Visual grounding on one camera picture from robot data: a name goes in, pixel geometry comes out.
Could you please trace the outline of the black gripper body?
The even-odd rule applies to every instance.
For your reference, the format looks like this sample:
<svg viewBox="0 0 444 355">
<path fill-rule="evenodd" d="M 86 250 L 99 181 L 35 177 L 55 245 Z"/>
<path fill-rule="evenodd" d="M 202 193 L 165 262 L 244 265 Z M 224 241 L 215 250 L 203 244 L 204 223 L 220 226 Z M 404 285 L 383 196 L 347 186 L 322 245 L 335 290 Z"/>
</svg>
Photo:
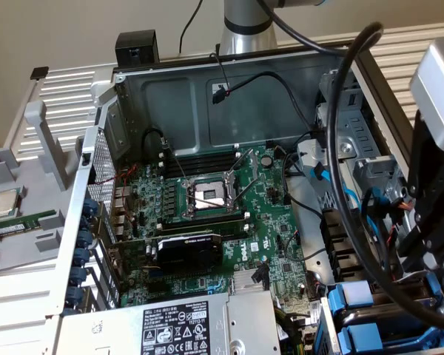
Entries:
<svg viewBox="0 0 444 355">
<path fill-rule="evenodd" d="M 420 112 L 414 119 L 408 190 L 427 206 L 435 204 L 444 194 L 444 151 L 434 141 Z"/>
</svg>

